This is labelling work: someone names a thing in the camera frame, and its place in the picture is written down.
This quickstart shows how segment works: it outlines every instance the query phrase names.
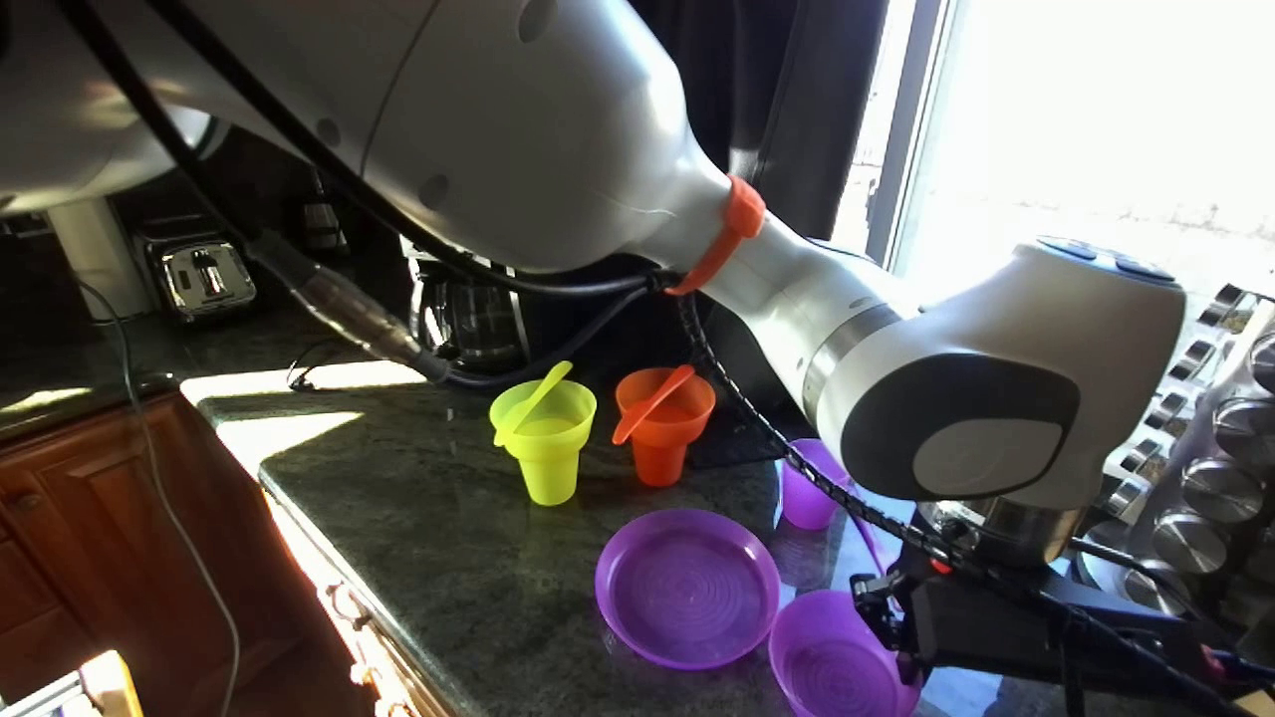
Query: cabinet door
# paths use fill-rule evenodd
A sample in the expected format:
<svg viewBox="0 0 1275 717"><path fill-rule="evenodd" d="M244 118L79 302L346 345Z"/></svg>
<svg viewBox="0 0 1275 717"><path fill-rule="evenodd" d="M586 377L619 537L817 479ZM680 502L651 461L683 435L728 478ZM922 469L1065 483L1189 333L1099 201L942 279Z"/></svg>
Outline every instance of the cabinet door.
<svg viewBox="0 0 1275 717"><path fill-rule="evenodd" d="M180 397L150 402L147 421L161 478L231 605L242 640L241 683L296 640L260 591L269 583L238 542L198 441L184 435ZM29 496L40 496L34 501ZM217 703L231 642L222 615L170 523L136 418L117 411L0 459L0 499L15 528L103 647L133 670L147 713L193 714ZM15 510L15 501L27 508Z"/></svg>

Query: yellow spoon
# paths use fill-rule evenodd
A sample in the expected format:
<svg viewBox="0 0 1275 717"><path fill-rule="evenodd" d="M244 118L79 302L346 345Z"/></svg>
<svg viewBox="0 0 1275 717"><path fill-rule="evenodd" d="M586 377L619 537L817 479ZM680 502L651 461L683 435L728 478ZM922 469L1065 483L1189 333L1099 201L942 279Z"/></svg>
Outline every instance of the yellow spoon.
<svg viewBox="0 0 1275 717"><path fill-rule="evenodd" d="M509 435L518 430L518 426L523 425L527 416L532 413L532 408L544 398L548 392L562 380L562 376L571 370L570 361L558 361L550 369L550 373L541 379L541 385L536 387L536 390L528 398L523 399L520 403L509 410L505 413L505 420L501 421L500 427L496 429L496 438L492 440L495 445L505 445L509 440Z"/></svg>

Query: wooden cabinet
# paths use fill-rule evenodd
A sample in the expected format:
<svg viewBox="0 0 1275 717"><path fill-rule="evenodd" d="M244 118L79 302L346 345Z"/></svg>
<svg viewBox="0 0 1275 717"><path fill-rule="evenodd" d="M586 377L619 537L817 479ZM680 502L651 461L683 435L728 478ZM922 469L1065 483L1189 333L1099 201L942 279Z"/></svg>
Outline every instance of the wooden cabinet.
<svg viewBox="0 0 1275 717"><path fill-rule="evenodd" d="M164 495L235 616L237 684L293 651L315 649L321 638L307 610L317 606L306 603L256 484L180 395L148 402L145 420ZM23 582L34 586L0 595L0 630L33 610L52 610L64 619L48 629L69 634L83 625L91 649L68 649L76 660L94 648L120 652L148 714L203 714L226 688L231 638L164 510L138 429L138 418L120 410L0 450L0 524L13 535L11 551L0 543L0 574L27 570ZM0 635L0 689L17 672L11 662ZM76 665L48 665L43 681Z"/></svg>

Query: orange spoon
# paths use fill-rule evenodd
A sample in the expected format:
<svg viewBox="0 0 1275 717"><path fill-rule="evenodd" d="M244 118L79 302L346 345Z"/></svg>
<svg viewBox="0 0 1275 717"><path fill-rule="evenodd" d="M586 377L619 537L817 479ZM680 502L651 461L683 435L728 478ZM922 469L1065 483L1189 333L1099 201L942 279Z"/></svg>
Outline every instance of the orange spoon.
<svg viewBox="0 0 1275 717"><path fill-rule="evenodd" d="M673 370L672 374L664 379L659 389L655 390L646 401L641 403L635 403L625 415L620 417L620 424L616 426L616 432L611 435L611 443L620 445L629 440L629 435L634 432L638 424L650 415L657 406L663 403L666 398L669 397L674 390L678 389L683 383L686 383L691 376L695 375L695 367L688 364L682 364Z"/></svg>

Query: plastic cup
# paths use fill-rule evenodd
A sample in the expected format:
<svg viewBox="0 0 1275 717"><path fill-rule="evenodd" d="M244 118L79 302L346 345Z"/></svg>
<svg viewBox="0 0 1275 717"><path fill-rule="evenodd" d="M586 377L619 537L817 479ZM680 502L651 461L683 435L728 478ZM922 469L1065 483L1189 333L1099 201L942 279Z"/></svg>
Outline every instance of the plastic cup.
<svg viewBox="0 0 1275 717"><path fill-rule="evenodd" d="M620 412L654 395L672 373L673 369L643 369L625 376L616 387ZM686 447L704 432L715 404L709 381L691 376L638 424L630 436L638 480L653 487L676 484L682 477Z"/></svg>
<svg viewBox="0 0 1275 717"><path fill-rule="evenodd" d="M817 438L803 438L792 441L789 445L797 449L806 461L810 461L829 477L834 484L847 487L850 476L845 468L836 462L833 452ZM783 514L788 522L807 531L821 531L833 522L836 513L836 503L824 495L824 491L815 487L806 476L798 473L788 462L783 463L780 477L780 492L783 494Z"/></svg>
<svg viewBox="0 0 1275 717"><path fill-rule="evenodd" d="M532 395L539 380L518 384L496 397L487 412L499 426L510 408ZM561 381L510 434L505 450L518 459L527 494L539 505L558 505L575 495L580 449L589 439L598 399L575 381Z"/></svg>
<svg viewBox="0 0 1275 717"><path fill-rule="evenodd" d="M779 611L770 628L770 669L799 717L907 717L921 680L899 681L895 654L881 646L848 592L808 592Z"/></svg>

